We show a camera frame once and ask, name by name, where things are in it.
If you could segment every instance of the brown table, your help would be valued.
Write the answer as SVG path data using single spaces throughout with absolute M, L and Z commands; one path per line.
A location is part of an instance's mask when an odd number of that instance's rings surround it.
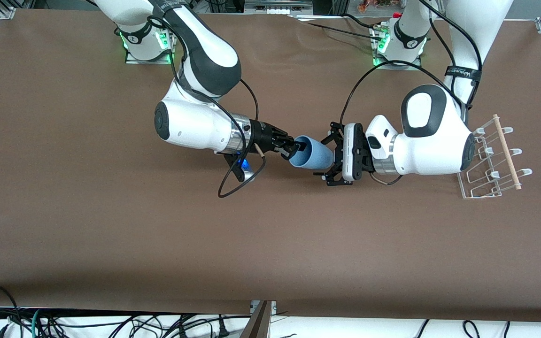
M 293 136 L 326 135 L 371 67 L 368 41 L 290 17 L 203 19 L 238 51 L 260 119 Z M 21 306 L 243 313 L 273 299 L 292 315 L 541 321 L 533 22 L 503 25 L 470 125 L 500 115 L 524 150 L 517 166 L 534 175 L 482 201 L 463 200 L 454 175 L 328 188 L 276 154 L 221 200 L 223 158 L 154 131 L 169 67 L 124 64 L 113 29 L 86 11 L 21 9 L 0 23 L 0 284 Z M 425 49 L 441 75 L 446 53 L 437 39 Z M 399 125 L 402 98 L 423 83 L 418 71 L 377 71 L 344 121 Z M 240 85 L 222 104 L 254 112 Z

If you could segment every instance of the velcro strap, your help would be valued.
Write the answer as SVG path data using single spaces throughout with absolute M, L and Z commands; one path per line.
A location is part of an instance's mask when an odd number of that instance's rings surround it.
M 451 77 L 464 77 L 465 79 L 471 79 L 477 83 L 481 81 L 481 70 L 466 67 L 448 66 L 445 75 Z

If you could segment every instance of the white floor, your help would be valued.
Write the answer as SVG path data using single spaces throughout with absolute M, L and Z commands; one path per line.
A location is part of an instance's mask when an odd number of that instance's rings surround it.
M 217 315 L 198 316 L 197 318 L 216 318 Z M 60 323 L 70 325 L 90 325 L 94 323 L 118 323 L 128 317 L 73 317 L 64 318 Z M 164 326 L 171 325 L 178 316 L 159 317 Z M 6 325 L 7 320 L 0 319 L 0 329 Z M 227 319 L 225 321 L 227 330 L 235 332 L 242 330 L 247 319 Z M 270 325 L 269 338 L 286 338 L 296 334 L 294 338 L 416 338 L 419 328 L 423 323 L 422 319 L 357 319 L 357 318 L 323 318 L 323 317 L 273 317 Z M 505 322 L 475 321 L 481 338 L 502 338 Z M 116 338 L 127 338 L 131 325 L 126 325 L 118 333 Z M 116 325 L 96 327 L 88 329 L 66 328 L 66 334 L 70 338 L 107 338 Z M 218 334 L 218 324 L 213 323 L 215 335 Z M 210 326 L 201 325 L 197 328 L 187 330 L 189 338 L 209 338 Z M 20 336 L 19 327 L 11 325 L 5 338 L 17 338 Z M 28 330 L 24 330 L 26 338 L 31 337 Z M 510 325 L 508 338 L 541 338 L 541 323 L 518 323 Z M 155 338 L 153 332 L 140 330 L 135 338 Z M 462 321 L 432 320 L 423 332 L 422 338 L 467 338 L 462 329 Z

